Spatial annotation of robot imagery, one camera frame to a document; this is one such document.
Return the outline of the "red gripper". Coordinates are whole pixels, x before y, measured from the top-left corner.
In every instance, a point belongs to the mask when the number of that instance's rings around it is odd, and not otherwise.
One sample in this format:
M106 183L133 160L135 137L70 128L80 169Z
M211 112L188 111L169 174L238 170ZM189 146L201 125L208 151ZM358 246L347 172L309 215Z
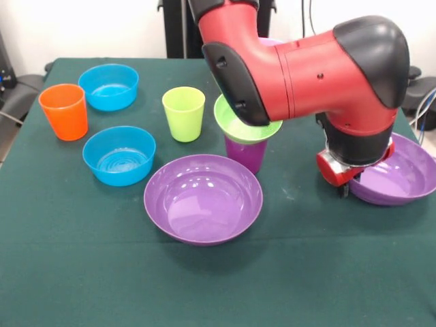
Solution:
M381 159L378 159L375 163L353 166L336 159L333 156L333 152L329 149L328 142L325 142L325 149L316 155L316 163L324 179L337 188L339 197L347 198L349 195L349 182L363 172L365 168L375 166L391 157L394 153L394 148L394 142L389 141L388 147Z

